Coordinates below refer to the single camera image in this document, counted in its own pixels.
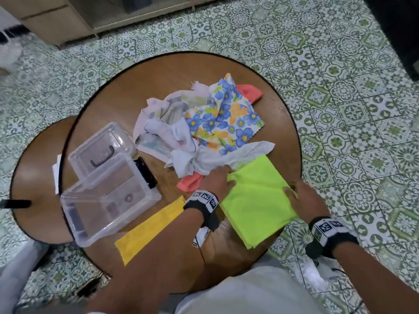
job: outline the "floral cloth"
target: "floral cloth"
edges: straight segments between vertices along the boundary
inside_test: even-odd
[[[185,116],[199,144],[225,155],[242,147],[264,126],[229,73],[211,85],[209,93],[209,105],[189,109]]]

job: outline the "dark rug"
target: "dark rug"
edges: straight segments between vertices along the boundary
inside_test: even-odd
[[[364,0],[412,80],[419,61],[419,0]]]

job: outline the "small round wooden table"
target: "small round wooden table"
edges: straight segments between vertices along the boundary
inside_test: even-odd
[[[55,194],[51,166],[57,162],[64,142],[76,120],[67,117],[40,132],[23,152],[10,183],[11,199],[27,199],[29,208],[13,209],[18,226],[29,237],[48,244],[72,242],[61,210],[60,196]]]
[[[132,134],[141,109],[151,97],[164,99],[168,94],[190,90],[195,81],[214,84],[230,73],[236,84],[252,84],[263,91],[263,97],[254,109],[265,121],[265,126],[251,142],[270,141],[276,144],[268,155],[275,168],[287,181],[301,175],[301,150],[295,124],[287,107],[275,89],[259,74],[232,59],[210,53],[170,53],[137,63],[102,86],[89,100],[78,116],[62,153],[62,183],[65,190],[78,181],[67,161],[67,156],[84,141],[111,121],[117,122]],[[175,171],[164,168],[164,163],[138,152],[144,158],[158,181],[162,200],[121,230],[127,232],[144,222],[180,195],[188,198],[176,187],[179,181]],[[182,269],[172,293],[196,291],[211,287],[230,275],[236,275],[254,263],[272,244],[276,235],[266,239],[257,248],[247,250],[228,222],[205,240],[201,247],[190,246],[184,255]],[[87,256],[104,272],[113,275],[123,268],[122,258],[115,248],[121,234],[98,240],[85,248]]]

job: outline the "folded green cloth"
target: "folded green cloth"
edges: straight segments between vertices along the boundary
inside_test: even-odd
[[[288,186],[271,161],[262,155],[228,175],[237,184],[221,203],[246,248],[254,248],[296,217],[283,191]]]

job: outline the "floral tile pattern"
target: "floral tile pattern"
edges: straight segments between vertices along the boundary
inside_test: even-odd
[[[12,75],[0,76],[0,198],[28,143],[77,115],[117,73],[161,53],[218,53],[273,84],[297,125],[304,179],[371,254],[419,290],[419,83],[363,0],[219,0],[60,51],[33,34],[20,41]],[[26,240],[10,211],[0,211],[0,266]],[[328,311],[350,313],[359,296],[347,279],[313,277],[304,251],[311,240],[297,219],[269,253]],[[61,298],[97,275],[75,246],[54,247],[20,303]]]

